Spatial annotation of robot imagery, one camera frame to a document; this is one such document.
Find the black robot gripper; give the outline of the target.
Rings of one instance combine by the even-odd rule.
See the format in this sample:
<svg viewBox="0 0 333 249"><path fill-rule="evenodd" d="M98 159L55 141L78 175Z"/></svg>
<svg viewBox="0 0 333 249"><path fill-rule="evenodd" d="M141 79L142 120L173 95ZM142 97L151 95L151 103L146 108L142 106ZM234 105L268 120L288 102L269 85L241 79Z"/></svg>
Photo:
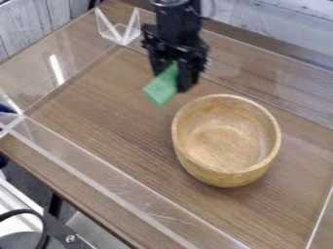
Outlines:
<svg viewBox="0 0 333 249"><path fill-rule="evenodd" d="M149 51L154 74L177 61L177 91L186 92L198 83L208 62L209 45L200 37L201 0L150 0L157 23L143 23L142 47Z"/></svg>

